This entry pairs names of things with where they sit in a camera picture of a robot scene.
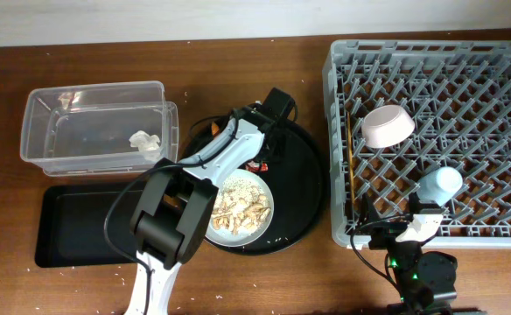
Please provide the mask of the blue plastic cup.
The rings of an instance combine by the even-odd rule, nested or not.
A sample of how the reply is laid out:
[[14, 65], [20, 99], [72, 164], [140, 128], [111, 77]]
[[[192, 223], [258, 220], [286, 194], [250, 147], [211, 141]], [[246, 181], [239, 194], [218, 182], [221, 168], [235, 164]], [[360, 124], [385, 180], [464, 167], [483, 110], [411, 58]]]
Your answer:
[[445, 166], [420, 178], [416, 191], [423, 202], [434, 202], [440, 207], [445, 205], [461, 189], [462, 175], [454, 168]]

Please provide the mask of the red snack wrapper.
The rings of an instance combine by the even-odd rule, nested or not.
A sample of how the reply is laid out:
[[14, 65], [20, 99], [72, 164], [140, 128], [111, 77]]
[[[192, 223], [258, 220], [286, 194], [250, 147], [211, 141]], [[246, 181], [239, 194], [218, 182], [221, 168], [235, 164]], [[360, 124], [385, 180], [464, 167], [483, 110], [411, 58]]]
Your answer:
[[245, 169], [249, 172], [267, 172], [269, 170], [268, 165], [265, 162], [249, 161], [245, 164]]

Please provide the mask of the orange carrot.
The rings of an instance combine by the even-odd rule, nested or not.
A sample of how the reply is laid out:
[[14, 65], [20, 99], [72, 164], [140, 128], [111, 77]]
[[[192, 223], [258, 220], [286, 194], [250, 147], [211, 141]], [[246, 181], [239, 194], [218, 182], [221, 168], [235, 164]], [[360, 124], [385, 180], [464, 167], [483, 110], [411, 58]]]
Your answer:
[[211, 132], [214, 137], [220, 133], [220, 127], [215, 122], [211, 124]]

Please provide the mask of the wooden chopstick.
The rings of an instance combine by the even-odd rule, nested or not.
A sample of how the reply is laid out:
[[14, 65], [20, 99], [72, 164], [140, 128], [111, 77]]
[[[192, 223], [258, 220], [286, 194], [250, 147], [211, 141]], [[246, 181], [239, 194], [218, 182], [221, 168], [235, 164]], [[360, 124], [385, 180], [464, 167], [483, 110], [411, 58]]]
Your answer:
[[354, 192], [354, 164], [353, 164], [353, 139], [351, 128], [351, 117], [346, 113], [346, 137], [347, 137], [347, 161], [349, 170], [349, 184], [350, 184], [350, 201], [351, 209], [355, 207], [355, 192]]

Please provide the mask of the grey plate with leftovers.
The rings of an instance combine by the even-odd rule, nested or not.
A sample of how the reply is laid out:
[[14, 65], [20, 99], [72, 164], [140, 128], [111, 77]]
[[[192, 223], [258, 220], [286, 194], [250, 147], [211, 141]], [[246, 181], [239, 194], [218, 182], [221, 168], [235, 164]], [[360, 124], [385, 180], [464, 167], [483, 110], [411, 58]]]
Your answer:
[[249, 245], [268, 229], [273, 215], [274, 200], [267, 184], [253, 172], [237, 169], [217, 194], [206, 239], [223, 247]]

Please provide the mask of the pink white bowl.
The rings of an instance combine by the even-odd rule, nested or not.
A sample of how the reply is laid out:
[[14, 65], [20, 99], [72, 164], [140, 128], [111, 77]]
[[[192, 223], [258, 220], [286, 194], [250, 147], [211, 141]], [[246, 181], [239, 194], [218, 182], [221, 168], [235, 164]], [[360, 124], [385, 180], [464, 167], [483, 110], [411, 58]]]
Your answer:
[[415, 130], [415, 123], [399, 105], [384, 105], [367, 114], [361, 125], [365, 145], [383, 149], [403, 142]]

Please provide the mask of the white tissue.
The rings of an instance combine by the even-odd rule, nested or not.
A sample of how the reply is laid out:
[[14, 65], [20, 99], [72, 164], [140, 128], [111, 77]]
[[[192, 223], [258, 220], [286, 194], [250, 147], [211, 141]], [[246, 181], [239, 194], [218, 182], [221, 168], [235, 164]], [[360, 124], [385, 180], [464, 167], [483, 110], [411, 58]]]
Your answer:
[[148, 161], [157, 162], [160, 158], [160, 138], [157, 135], [149, 135], [139, 130], [129, 138], [129, 145], [137, 148]]

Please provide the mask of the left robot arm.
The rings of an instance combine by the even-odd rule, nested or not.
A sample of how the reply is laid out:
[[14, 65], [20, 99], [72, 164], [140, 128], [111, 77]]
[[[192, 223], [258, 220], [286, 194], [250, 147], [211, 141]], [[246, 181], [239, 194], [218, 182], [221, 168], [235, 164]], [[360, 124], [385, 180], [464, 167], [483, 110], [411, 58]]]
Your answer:
[[200, 151], [178, 163], [163, 159], [139, 176], [145, 187], [129, 223], [137, 273], [128, 314], [168, 312], [179, 268], [200, 247], [225, 179], [255, 159], [288, 121], [286, 114], [236, 110]]

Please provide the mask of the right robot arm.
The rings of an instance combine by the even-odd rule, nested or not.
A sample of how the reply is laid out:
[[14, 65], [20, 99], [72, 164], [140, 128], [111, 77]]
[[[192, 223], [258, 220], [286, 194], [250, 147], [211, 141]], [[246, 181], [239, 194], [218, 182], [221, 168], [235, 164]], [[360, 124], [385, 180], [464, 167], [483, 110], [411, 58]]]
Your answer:
[[360, 223], [354, 234], [371, 237], [368, 247], [384, 250], [381, 277], [394, 286], [400, 302], [387, 306], [387, 314], [451, 314], [451, 302], [457, 297], [455, 281], [457, 259], [439, 251], [423, 251], [434, 239], [443, 216], [436, 203], [423, 203], [413, 192], [409, 211], [382, 218], [374, 202], [364, 195], [360, 202]]

